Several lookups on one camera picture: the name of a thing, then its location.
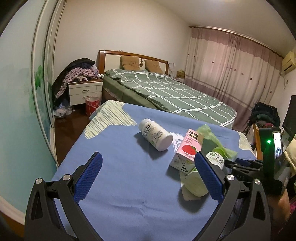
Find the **monitor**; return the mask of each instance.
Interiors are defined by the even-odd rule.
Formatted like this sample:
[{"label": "monitor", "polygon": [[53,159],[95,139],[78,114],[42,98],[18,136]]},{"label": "monitor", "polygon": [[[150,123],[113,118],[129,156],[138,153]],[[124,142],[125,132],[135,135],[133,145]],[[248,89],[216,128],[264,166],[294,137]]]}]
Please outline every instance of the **monitor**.
[{"label": "monitor", "polygon": [[283,128],[293,138],[296,134],[296,95],[291,96],[290,105],[283,122]]}]

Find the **air conditioner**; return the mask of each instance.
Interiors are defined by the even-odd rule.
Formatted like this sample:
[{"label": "air conditioner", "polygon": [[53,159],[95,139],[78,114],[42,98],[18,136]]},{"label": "air conditioner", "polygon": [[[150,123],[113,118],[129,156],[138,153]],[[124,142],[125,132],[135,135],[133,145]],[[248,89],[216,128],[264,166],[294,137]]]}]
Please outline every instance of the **air conditioner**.
[{"label": "air conditioner", "polygon": [[287,56],[283,59],[281,66],[283,67],[283,71],[285,72],[285,74],[295,69],[296,68],[295,53],[289,52]]}]

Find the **cardboard box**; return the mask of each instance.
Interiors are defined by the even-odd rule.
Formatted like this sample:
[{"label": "cardboard box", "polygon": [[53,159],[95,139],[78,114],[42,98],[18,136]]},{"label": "cardboard box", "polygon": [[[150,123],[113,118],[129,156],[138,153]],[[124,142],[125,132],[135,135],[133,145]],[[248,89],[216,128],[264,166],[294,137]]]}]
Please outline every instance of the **cardboard box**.
[{"label": "cardboard box", "polygon": [[189,174],[194,168],[195,154],[201,151],[203,136],[189,129],[172,159],[170,166]]},{"label": "cardboard box", "polygon": [[177,71],[176,78],[184,79],[185,78],[185,72]]}]

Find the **blue gripper pad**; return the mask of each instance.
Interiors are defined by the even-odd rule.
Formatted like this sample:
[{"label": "blue gripper pad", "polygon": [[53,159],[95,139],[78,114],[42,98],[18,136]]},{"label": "blue gripper pad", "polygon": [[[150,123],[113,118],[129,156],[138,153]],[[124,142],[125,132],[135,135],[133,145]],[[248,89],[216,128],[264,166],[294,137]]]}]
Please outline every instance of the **blue gripper pad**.
[{"label": "blue gripper pad", "polygon": [[194,164],[211,197],[219,203],[222,202],[224,198],[223,185],[200,152],[196,153]]},{"label": "blue gripper pad", "polygon": [[100,153],[97,153],[76,182],[73,198],[77,204],[80,200],[86,198],[96,176],[101,170],[102,164],[103,157]]}]

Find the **blue cloth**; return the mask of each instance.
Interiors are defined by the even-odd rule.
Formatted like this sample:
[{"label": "blue cloth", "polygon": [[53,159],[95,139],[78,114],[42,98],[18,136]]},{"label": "blue cloth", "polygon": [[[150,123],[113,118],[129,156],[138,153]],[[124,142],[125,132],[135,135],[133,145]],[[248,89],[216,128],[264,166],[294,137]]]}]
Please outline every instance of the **blue cloth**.
[{"label": "blue cloth", "polygon": [[[191,118],[125,104],[123,109],[137,124],[145,118],[170,132],[185,135],[187,130],[205,124]],[[239,134],[209,124],[222,144],[238,152],[242,159],[255,159],[248,150],[239,149]],[[209,194],[200,200],[185,201],[179,172],[170,167],[173,146],[158,152],[138,130],[138,126],[109,126],[92,139],[81,134],[53,177],[72,174],[98,151],[103,166],[85,200],[79,205],[105,241],[191,241],[206,224],[218,202]],[[69,234],[73,231],[57,208]]]}]

